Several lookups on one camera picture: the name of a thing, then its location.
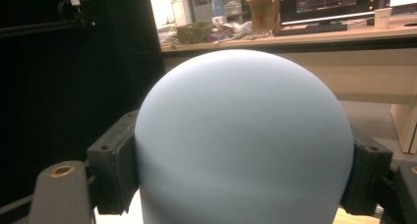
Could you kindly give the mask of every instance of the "black panel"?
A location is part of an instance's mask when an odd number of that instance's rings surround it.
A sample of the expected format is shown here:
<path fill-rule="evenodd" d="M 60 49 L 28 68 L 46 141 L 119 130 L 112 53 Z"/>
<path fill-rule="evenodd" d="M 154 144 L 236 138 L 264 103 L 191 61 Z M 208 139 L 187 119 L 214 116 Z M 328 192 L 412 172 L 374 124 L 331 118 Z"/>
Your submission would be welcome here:
<path fill-rule="evenodd" d="M 0 2 L 9 11 L 0 30 L 57 22 L 59 1 Z M 95 27 L 0 39 L 0 206 L 30 195 L 46 167 L 86 159 L 163 75 L 150 1 L 97 4 Z"/>

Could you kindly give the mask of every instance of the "screw hole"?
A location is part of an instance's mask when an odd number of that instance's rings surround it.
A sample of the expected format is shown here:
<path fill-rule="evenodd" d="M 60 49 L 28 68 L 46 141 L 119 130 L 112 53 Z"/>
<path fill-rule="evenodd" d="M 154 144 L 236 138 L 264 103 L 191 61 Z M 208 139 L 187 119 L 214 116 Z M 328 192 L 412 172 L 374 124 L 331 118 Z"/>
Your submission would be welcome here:
<path fill-rule="evenodd" d="M 373 146 L 371 146 L 371 147 L 369 147 L 372 151 L 378 151 L 378 148 L 377 147 L 373 147 Z"/>
<path fill-rule="evenodd" d="M 75 167 L 73 165 L 64 165 L 54 169 L 51 173 L 52 177 L 63 177 L 74 171 Z"/>
<path fill-rule="evenodd" d="M 110 149 L 110 147 L 109 147 L 109 146 L 107 146 L 107 145 L 103 145 L 100 149 L 101 149 L 101 150 L 109 150 L 109 149 Z"/>

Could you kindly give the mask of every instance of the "desk surface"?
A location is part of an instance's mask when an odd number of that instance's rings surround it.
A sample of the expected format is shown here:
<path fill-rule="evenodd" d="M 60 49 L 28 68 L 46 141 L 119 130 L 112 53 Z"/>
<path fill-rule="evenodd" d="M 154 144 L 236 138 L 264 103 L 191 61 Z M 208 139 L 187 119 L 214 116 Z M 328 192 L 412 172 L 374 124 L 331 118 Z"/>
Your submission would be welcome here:
<path fill-rule="evenodd" d="M 393 16 L 386 29 L 366 26 L 366 22 L 349 25 L 347 31 L 313 33 L 289 36 L 268 36 L 254 40 L 231 40 L 226 42 L 180 44 L 174 47 L 163 46 L 162 54 L 175 56 L 179 53 L 208 52 L 217 49 L 251 48 L 273 50 L 274 52 L 311 52 L 334 51 L 338 49 L 381 49 L 411 48 L 417 46 L 417 26 L 405 27 L 405 24 L 417 23 L 417 15 Z"/>

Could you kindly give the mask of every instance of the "cardboard box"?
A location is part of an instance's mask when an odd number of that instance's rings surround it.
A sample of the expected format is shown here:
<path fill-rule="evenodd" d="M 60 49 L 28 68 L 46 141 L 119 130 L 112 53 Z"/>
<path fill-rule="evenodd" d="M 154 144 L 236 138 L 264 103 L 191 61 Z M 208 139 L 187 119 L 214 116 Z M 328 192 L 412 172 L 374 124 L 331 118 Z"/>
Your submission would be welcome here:
<path fill-rule="evenodd" d="M 272 0 L 246 0 L 251 7 L 252 30 L 273 30 L 275 11 Z"/>

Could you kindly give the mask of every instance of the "brass insert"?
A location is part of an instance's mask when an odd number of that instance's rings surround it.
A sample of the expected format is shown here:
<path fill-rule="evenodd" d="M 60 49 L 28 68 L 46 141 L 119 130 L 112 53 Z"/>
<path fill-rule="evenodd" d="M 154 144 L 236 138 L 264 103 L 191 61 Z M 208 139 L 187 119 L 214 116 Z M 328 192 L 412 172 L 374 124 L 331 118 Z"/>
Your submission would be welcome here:
<path fill-rule="evenodd" d="M 75 167 L 73 165 L 62 165 L 55 168 L 51 172 L 51 177 L 64 177 L 74 171 Z"/>

